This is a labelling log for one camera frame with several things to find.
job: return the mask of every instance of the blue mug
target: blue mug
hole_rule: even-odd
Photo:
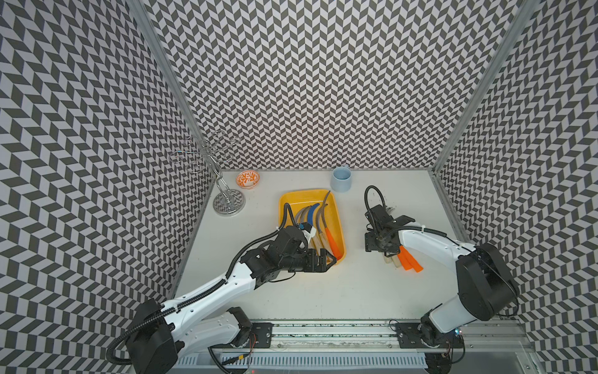
[[[347,192],[351,188],[351,169],[339,166],[332,171],[330,187],[336,192]]]

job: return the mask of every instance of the black and white patterned wall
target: black and white patterned wall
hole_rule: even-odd
[[[144,0],[231,168],[430,167],[518,0]]]
[[[471,237],[506,254],[548,372],[598,372],[597,16],[541,4],[441,173]]]
[[[187,128],[122,0],[2,1],[0,52],[0,372],[122,371],[207,175],[170,163]]]

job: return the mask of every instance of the yellow tray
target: yellow tray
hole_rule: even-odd
[[[321,205],[322,200],[324,199],[324,196],[326,196],[327,192],[328,190],[303,190],[285,193],[280,197],[280,201],[278,202],[278,222],[282,222],[282,214],[285,203],[289,203],[291,205],[293,214],[296,215],[299,210],[306,206],[314,205],[315,203],[320,203]],[[326,209],[324,209],[324,218],[326,219],[326,224],[330,229],[330,233],[334,237],[334,241],[336,241],[338,250],[341,252],[341,257],[337,259],[338,264],[339,262],[343,261],[345,255],[347,254],[347,249],[344,246],[343,227],[340,224],[340,217],[338,216],[338,206],[332,192],[330,195],[328,195],[326,204],[328,204],[328,206]],[[291,219],[287,217],[286,223],[287,226],[290,225]],[[324,224],[321,221],[320,228],[322,231],[324,231]]]

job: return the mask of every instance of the small bowl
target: small bowl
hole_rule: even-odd
[[[260,173],[255,170],[241,171],[237,175],[237,185],[245,190],[250,190],[260,182]]]

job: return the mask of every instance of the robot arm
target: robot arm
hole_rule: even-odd
[[[367,193],[372,188],[380,195],[382,204],[370,208]],[[457,278],[457,295],[421,318],[420,332],[425,344],[438,345],[466,323],[488,321],[517,299],[511,272],[493,245],[453,241],[445,233],[427,229],[405,215],[394,219],[387,213],[384,198],[375,186],[366,189],[365,206],[365,216],[372,226],[365,234],[366,251],[376,250],[385,256],[397,255],[402,247],[420,251],[442,263]]]
[[[217,344],[244,346],[252,323],[240,308],[205,318],[233,299],[276,279],[282,270],[326,272],[336,263],[327,250],[318,253],[307,247],[315,234],[310,224],[303,223],[300,229],[293,222],[283,228],[285,221],[276,232],[242,249],[221,276],[163,304],[149,300],[139,305],[129,329],[106,350],[106,359],[115,364],[133,364],[137,374],[164,374],[185,352]],[[260,242],[263,243],[257,248],[245,251]],[[114,349],[123,341],[130,359],[114,355]]]

